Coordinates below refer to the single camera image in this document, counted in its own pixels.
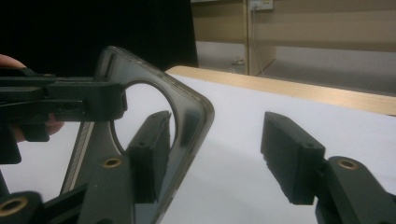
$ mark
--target black plastic part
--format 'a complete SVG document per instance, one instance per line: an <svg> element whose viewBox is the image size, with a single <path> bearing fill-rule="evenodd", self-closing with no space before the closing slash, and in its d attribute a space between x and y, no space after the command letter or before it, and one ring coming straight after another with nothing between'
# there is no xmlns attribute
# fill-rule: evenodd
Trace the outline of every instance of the black plastic part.
<svg viewBox="0 0 396 224"><path fill-rule="evenodd" d="M129 159L117 156L97 163L88 184L78 224L124 224L134 221L134 198Z"/></svg>
<svg viewBox="0 0 396 224"><path fill-rule="evenodd" d="M214 119L214 107L200 93L125 49L106 48L99 59L94 80L121 83L125 89L139 83L148 84L159 90L172 108L175 140L169 153L161 195L157 203L135 205L136 224L159 222L209 131ZM78 135L62 192L88 183L95 162L123 151L112 122L86 122L85 127L89 131Z"/></svg>
<svg viewBox="0 0 396 224"><path fill-rule="evenodd" d="M0 87L2 101L33 101L43 98L44 92L40 87Z"/></svg>
<svg viewBox="0 0 396 224"><path fill-rule="evenodd" d="M28 142L48 142L50 140L47 126L43 123L22 124L21 129Z"/></svg>
<svg viewBox="0 0 396 224"><path fill-rule="evenodd" d="M81 186L44 204L47 223L76 224L87 186Z"/></svg>
<svg viewBox="0 0 396 224"><path fill-rule="evenodd" d="M10 125L0 125L0 164L17 164L21 154Z"/></svg>
<svg viewBox="0 0 396 224"><path fill-rule="evenodd" d="M360 162L329 158L325 179L343 223L396 223L396 203Z"/></svg>
<svg viewBox="0 0 396 224"><path fill-rule="evenodd" d="M56 82L48 85L49 96L56 96L57 120L110 121L122 117L126 110L125 91L120 84L105 82ZM62 104L62 100L83 103L83 111L77 104Z"/></svg>
<svg viewBox="0 0 396 224"><path fill-rule="evenodd" d="M321 200L317 203L315 209L315 215L317 217L318 224L341 224L341 218L337 211L337 208L333 202L323 203Z"/></svg>
<svg viewBox="0 0 396 224"><path fill-rule="evenodd" d="M37 77L37 74L27 67L0 67L0 77Z"/></svg>
<svg viewBox="0 0 396 224"><path fill-rule="evenodd" d="M9 103L0 105L0 123L39 124L46 122L50 113L55 116L66 114L68 117L75 117L75 121L77 121L77 116L84 112L84 105L81 100L41 100Z"/></svg>
<svg viewBox="0 0 396 224"><path fill-rule="evenodd" d="M0 199L1 224L46 223L44 206L38 193L25 191Z"/></svg>
<svg viewBox="0 0 396 224"><path fill-rule="evenodd" d="M162 111L150 115L126 149L134 167L134 201L158 201L169 160L171 114Z"/></svg>
<svg viewBox="0 0 396 224"><path fill-rule="evenodd" d="M312 204L325 147L291 119L266 112L262 154L291 203Z"/></svg>
<svg viewBox="0 0 396 224"><path fill-rule="evenodd" d="M0 198L9 194L6 180L3 177L3 173L0 171Z"/></svg>

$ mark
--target white table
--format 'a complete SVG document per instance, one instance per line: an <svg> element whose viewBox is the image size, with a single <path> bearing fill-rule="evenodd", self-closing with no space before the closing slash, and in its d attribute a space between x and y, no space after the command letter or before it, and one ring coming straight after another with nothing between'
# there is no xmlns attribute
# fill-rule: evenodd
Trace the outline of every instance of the white table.
<svg viewBox="0 0 396 224"><path fill-rule="evenodd" d="M396 193L396 118L190 77L175 78L206 96L216 115L162 223L317 223L315 206L289 204L262 159L265 111L293 119L326 147L326 158L345 156L362 162L387 191ZM145 88L136 94L151 95ZM155 110L157 104L150 107ZM20 143L22 163L1 167L9 189L35 190L45 200L57 196L77 130L77 123L67 123L47 144Z"/></svg>

